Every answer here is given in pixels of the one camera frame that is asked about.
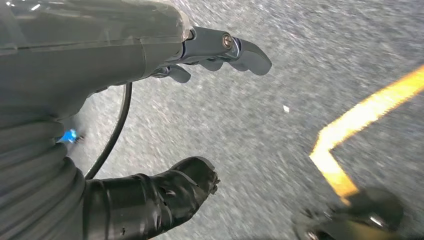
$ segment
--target brake cable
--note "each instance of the brake cable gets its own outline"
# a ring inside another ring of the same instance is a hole
[[[130,111],[131,95],[133,92],[133,83],[127,83],[123,87],[122,103],[119,110],[118,121],[116,122],[112,133],[110,134],[109,140],[101,151],[100,155],[96,161],[91,165],[87,174],[85,174],[85,179],[93,179],[96,174],[99,172],[100,168],[106,162],[106,159],[111,154],[112,149],[114,149],[115,144],[118,141],[118,138],[124,128],[125,121],[127,120],[128,112]]]

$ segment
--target painted line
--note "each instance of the painted line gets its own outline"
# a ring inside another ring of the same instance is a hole
[[[346,197],[358,188],[330,151],[423,90],[424,65],[361,101],[319,132],[309,157],[343,202],[348,203]]]

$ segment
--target bolt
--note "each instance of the bolt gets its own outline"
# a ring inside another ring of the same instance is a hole
[[[222,45],[226,49],[230,49],[233,46],[233,38],[228,33],[222,36]]]
[[[306,233],[306,236],[310,239],[310,240],[319,240],[318,236],[315,234],[315,232],[313,231],[308,231]]]

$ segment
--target blue tag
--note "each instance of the blue tag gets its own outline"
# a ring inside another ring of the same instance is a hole
[[[77,140],[77,131],[75,131],[75,129],[71,129],[71,130],[68,130],[68,131],[65,132],[63,137],[61,139],[59,139],[59,142],[75,143],[76,140]]]

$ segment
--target yellow line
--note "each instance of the yellow line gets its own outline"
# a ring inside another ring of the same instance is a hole
[[[309,157],[342,200],[358,188],[330,151],[423,90],[424,65],[372,94],[319,132]]]

